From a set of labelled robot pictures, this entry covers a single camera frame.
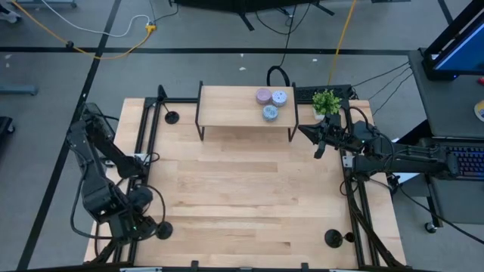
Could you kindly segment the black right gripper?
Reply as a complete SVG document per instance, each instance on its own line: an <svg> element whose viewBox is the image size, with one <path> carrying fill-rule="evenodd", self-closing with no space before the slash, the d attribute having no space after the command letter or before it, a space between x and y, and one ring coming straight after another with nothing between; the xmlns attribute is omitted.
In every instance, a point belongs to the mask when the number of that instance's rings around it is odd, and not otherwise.
<svg viewBox="0 0 484 272"><path fill-rule="evenodd" d="M335 149L346 151L362 151L364 141L340 125L339 115L329 115L322 123L314 125L299 125L298 129L313 143L317 144L314 158L320 159L324 155L326 144Z"/></svg>

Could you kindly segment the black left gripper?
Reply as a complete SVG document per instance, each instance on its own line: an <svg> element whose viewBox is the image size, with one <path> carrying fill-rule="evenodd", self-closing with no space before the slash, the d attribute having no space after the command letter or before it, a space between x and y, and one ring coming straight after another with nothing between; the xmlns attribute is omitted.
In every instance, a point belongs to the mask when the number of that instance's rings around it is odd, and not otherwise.
<svg viewBox="0 0 484 272"><path fill-rule="evenodd" d="M108 217L107 223L112 237L123 242L149 239L157 229L157 223L151 216L134 210L117 212Z"/></svg>

